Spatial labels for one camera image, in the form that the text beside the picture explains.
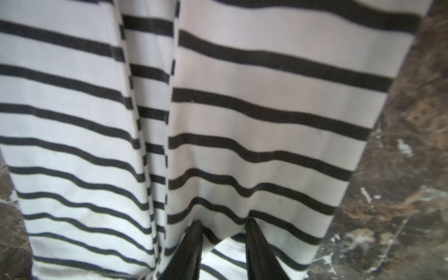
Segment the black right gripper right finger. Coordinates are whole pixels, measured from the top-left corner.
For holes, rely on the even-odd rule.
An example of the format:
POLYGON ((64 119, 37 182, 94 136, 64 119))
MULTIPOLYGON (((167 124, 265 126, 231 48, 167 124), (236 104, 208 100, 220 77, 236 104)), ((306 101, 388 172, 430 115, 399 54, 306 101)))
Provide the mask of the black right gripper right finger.
POLYGON ((246 223, 246 262, 249 280, 288 280, 259 225, 252 218, 246 223))

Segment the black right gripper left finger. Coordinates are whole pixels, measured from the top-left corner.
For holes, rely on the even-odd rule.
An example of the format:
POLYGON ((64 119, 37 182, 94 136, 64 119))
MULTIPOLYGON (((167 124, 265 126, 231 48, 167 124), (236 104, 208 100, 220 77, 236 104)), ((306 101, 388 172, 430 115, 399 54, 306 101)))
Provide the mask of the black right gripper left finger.
POLYGON ((198 280, 203 251, 203 225, 195 220, 177 246, 160 280, 198 280))

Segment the striped tank top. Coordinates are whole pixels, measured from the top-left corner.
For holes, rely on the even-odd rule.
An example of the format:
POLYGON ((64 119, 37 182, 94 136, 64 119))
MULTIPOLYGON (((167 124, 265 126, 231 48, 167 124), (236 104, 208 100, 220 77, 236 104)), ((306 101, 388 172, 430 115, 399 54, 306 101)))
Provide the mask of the striped tank top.
POLYGON ((35 280, 302 280, 430 1, 2 1, 1 154, 35 280))

